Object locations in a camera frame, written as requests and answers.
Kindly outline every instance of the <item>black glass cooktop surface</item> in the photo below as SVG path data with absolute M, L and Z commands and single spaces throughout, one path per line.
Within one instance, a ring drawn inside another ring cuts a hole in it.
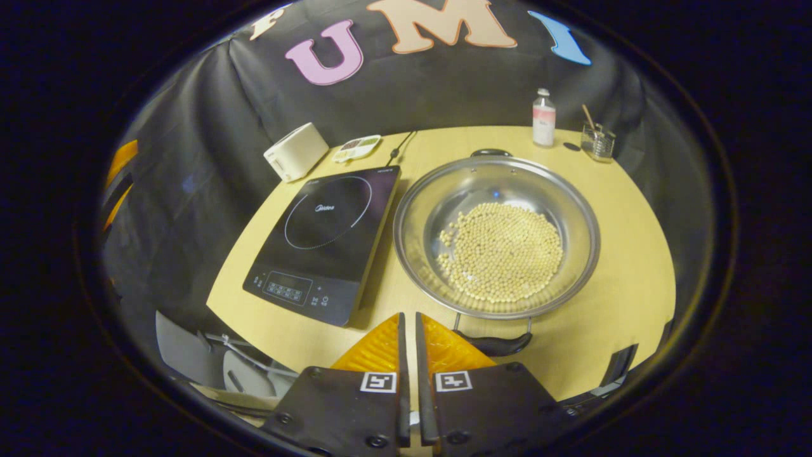
M 243 289 L 328 324 L 361 298 L 400 167 L 307 181 L 259 251 Z

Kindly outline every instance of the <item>stainless steel pot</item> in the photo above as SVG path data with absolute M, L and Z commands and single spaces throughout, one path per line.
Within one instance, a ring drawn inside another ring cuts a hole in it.
M 581 193 L 542 165 L 509 155 L 489 150 L 435 168 L 409 188 L 395 212 L 395 250 L 406 273 L 436 302 L 468 316 L 517 320 L 552 311 L 586 284 L 598 262 L 598 221 Z M 460 212 L 467 214 L 484 202 L 529 208 L 544 215 L 561 236 L 564 258 L 559 271 L 546 288 L 519 301 L 519 311 L 477 309 L 487 303 L 452 287 L 436 261 L 440 254 L 453 255 L 452 248 L 439 240 L 440 231 Z M 484 348 L 488 355 L 518 352 L 532 337 L 529 328 L 515 340 L 469 338 L 457 333 Z

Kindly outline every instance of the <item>white toaster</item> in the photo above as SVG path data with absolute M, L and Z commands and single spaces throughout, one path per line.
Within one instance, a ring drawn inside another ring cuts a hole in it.
M 263 156 L 282 181 L 295 181 L 310 172 L 329 150 L 312 122 L 297 128 L 271 146 Z

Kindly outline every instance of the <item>wooden table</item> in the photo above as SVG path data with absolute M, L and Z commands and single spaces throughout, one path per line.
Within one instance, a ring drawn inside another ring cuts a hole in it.
M 550 149 L 533 144 L 530 127 L 459 127 L 420 131 L 393 161 L 402 167 L 400 186 L 375 253 L 361 306 L 346 328 L 312 320 L 277 307 L 248 292 L 242 284 L 270 230 L 308 180 L 357 169 L 382 167 L 406 133 L 384 137 L 368 157 L 349 163 L 331 160 L 330 150 L 301 180 L 280 184 L 265 200 L 231 249 L 214 282 L 209 308 L 247 342 L 289 368 L 329 367 L 368 331 L 396 312 L 407 318 L 412 409 L 417 409 L 415 311 L 451 328 L 455 312 L 423 294 L 406 276 L 392 242 L 392 216 L 409 185 L 429 170 L 482 148 L 507 150 L 559 173 L 589 201 L 601 233 L 601 251 L 585 287 L 559 309 L 533 318 L 533 340 L 517 360 L 550 394 L 565 399 L 598 387 L 612 353 L 637 343 L 632 366 L 651 356 L 663 326 L 673 317 L 674 268 L 654 212 L 617 163 L 598 163 L 583 152 L 580 133 L 556 131 Z M 526 320 L 481 320 L 463 316 L 460 330 L 472 337 L 517 337 Z

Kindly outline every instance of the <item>power cord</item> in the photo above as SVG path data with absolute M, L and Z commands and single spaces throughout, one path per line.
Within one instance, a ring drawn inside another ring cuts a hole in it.
M 404 145 L 404 143 L 406 142 L 406 140 L 408 140 L 408 139 L 409 139 L 409 137 L 413 137 L 413 136 L 412 136 L 412 133 L 414 133 L 414 137 L 416 137 L 416 136 L 417 136 L 417 130 L 413 130 L 413 131 L 409 132 L 409 133 L 408 133 L 408 135 L 406 135 L 406 138 L 404 138 L 404 140 L 400 142 L 400 144 L 398 145 L 398 147 L 396 147 L 395 149 L 393 149 L 393 150 L 392 150 L 392 152 L 391 152 L 391 153 L 389 153 L 389 161 L 388 161 L 388 162 L 387 162 L 387 164 L 385 165 L 386 167 L 388 167 L 388 166 L 389 166 L 389 164 L 392 162 L 392 160 L 393 160 L 395 157 L 397 157 L 397 156 L 398 156 L 398 154 L 400 154 L 400 147 Z

